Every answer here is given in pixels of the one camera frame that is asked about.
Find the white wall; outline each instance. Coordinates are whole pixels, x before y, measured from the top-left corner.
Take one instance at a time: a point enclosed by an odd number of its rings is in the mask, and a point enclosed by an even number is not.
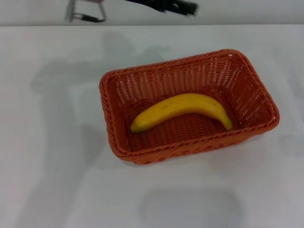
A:
[[[303,0],[192,0],[196,17],[159,13],[124,0],[105,0],[107,25],[304,23]],[[78,4],[80,11],[97,14],[96,5]],[[60,25],[67,0],[2,0],[0,25]]]

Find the basket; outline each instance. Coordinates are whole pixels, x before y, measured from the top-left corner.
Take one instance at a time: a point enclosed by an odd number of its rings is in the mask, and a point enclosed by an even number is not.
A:
[[[109,143],[114,154],[136,164],[206,152],[267,132],[279,123],[279,111],[249,60],[224,49],[157,64],[108,72],[99,89]],[[219,101],[233,124],[199,114],[169,119],[132,134],[134,118],[148,107],[183,93]]]

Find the white table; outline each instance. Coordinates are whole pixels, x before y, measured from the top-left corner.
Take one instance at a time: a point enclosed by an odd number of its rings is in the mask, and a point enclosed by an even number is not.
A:
[[[111,152],[112,69],[242,51],[281,122],[150,166]],[[0,28],[1,228],[303,228],[304,26]]]

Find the woven basket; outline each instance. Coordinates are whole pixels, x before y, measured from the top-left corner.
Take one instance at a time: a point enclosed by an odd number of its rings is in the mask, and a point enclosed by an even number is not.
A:
[[[210,151],[243,142],[279,123],[279,111],[249,60],[224,49],[157,64],[114,70],[100,81],[110,146],[122,160],[136,164]],[[199,114],[169,119],[132,134],[134,118],[148,107],[183,93],[219,101],[233,124]]]

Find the yellow banana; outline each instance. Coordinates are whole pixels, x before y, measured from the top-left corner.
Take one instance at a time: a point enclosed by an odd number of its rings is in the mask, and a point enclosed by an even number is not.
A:
[[[165,99],[140,113],[131,125],[131,132],[144,132],[165,120],[188,113],[206,115],[219,120],[226,130],[232,129],[232,123],[218,101],[201,94],[181,94]]]

